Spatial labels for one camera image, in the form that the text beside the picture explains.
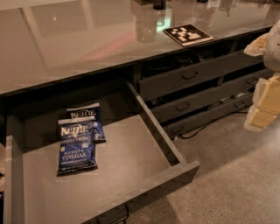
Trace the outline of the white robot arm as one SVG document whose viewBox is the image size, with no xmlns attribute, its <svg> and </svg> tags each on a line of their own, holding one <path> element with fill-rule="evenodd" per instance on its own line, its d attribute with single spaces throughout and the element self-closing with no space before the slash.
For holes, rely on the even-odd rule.
<svg viewBox="0 0 280 224">
<path fill-rule="evenodd" d="M 280 115 L 280 21 L 246 46 L 249 56 L 263 56 L 264 65 L 274 74 L 260 78 L 255 86 L 253 104 L 244 123 L 246 130 L 259 132 L 270 126 Z"/>
</svg>

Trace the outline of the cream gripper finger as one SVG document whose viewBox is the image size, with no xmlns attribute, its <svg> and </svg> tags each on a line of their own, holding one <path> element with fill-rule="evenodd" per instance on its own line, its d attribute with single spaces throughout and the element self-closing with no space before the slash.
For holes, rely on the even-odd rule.
<svg viewBox="0 0 280 224">
<path fill-rule="evenodd" d="M 263 35 L 252 41 L 249 45 L 247 45 L 243 52 L 253 57 L 263 55 L 267 37 L 268 33 L 264 33 Z"/>
<path fill-rule="evenodd" d="M 259 132 L 268 128 L 280 115 L 280 73 L 269 79 L 261 78 L 253 95 L 244 123 L 246 130 Z"/>
</svg>

